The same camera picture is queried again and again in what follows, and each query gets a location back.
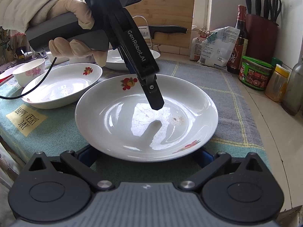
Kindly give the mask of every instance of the checkered tablecloth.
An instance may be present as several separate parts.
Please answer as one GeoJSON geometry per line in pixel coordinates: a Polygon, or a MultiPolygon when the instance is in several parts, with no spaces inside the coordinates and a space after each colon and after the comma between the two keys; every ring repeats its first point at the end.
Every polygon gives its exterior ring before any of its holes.
{"type": "MultiPolygon", "coordinates": [[[[216,104],[219,124],[213,138],[205,145],[208,150],[226,151],[233,157],[245,157],[248,152],[257,152],[269,165],[251,112],[230,73],[197,64],[166,60],[158,60],[157,63],[161,74],[195,84],[216,104]]],[[[103,68],[99,81],[123,74],[127,72],[103,68]]],[[[17,95],[21,91],[14,78],[0,86],[2,96],[17,95]]],[[[22,105],[25,104],[21,99],[0,100],[0,135],[24,161],[28,161],[35,151],[57,156],[65,150],[77,151],[87,145],[75,124],[76,103],[53,110],[40,110],[29,106],[34,117],[41,115],[43,120],[38,120],[41,122],[27,136],[8,118],[8,114],[22,108],[22,105]]],[[[190,156],[167,162],[137,163],[103,155],[92,168],[113,182],[180,181],[199,170],[199,166],[190,156]]]]}

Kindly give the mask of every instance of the wooden cutting board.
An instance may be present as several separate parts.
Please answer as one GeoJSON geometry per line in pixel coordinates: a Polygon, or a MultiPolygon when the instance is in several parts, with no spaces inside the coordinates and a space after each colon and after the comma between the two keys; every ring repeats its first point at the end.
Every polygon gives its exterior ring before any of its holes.
{"type": "MultiPolygon", "coordinates": [[[[147,19],[149,25],[176,25],[186,27],[187,33],[164,34],[155,33],[154,44],[170,45],[189,48],[191,25],[194,12],[194,0],[142,0],[127,6],[132,16],[141,15],[147,19]]],[[[134,19],[138,26],[146,26],[142,18],[134,19]]]]}

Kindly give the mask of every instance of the green jar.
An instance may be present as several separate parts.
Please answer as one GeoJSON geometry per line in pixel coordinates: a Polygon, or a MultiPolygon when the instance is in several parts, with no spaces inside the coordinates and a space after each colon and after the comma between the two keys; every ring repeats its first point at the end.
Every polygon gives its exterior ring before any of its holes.
{"type": "Polygon", "coordinates": [[[242,58],[239,80],[252,89],[265,90],[272,65],[248,56],[242,56],[242,58]]]}

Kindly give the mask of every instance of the red knife block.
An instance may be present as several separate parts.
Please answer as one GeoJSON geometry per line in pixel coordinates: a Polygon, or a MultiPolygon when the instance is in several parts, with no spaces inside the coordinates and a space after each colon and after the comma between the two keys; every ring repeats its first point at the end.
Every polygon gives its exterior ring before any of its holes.
{"type": "Polygon", "coordinates": [[[278,24],[254,14],[246,15],[246,55],[271,63],[278,37],[278,24]]]}

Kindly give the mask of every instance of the finger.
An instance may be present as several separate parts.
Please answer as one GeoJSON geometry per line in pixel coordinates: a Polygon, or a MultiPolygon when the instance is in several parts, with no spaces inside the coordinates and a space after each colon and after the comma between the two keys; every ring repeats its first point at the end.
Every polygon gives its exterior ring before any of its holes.
{"type": "Polygon", "coordinates": [[[88,5],[80,0],[59,0],[48,12],[47,19],[51,19],[58,15],[72,12],[79,20],[79,25],[83,29],[92,29],[94,26],[94,18],[88,5]]]}
{"type": "Polygon", "coordinates": [[[72,50],[72,53],[78,57],[83,58],[86,56],[92,55],[93,51],[87,47],[87,45],[79,40],[73,39],[70,43],[70,48],[72,50]]]}
{"type": "Polygon", "coordinates": [[[69,42],[62,38],[62,37],[57,37],[54,40],[55,46],[58,49],[58,51],[65,57],[68,58],[74,58],[75,55],[72,53],[71,47],[69,45],[69,42]]]}
{"type": "Polygon", "coordinates": [[[107,51],[93,51],[93,55],[98,66],[104,67],[106,65],[107,51]]]}
{"type": "Polygon", "coordinates": [[[48,42],[48,47],[49,47],[49,50],[51,51],[52,55],[54,57],[58,57],[58,58],[62,58],[64,57],[60,52],[59,50],[57,49],[55,43],[54,43],[54,40],[50,40],[48,42]]]}

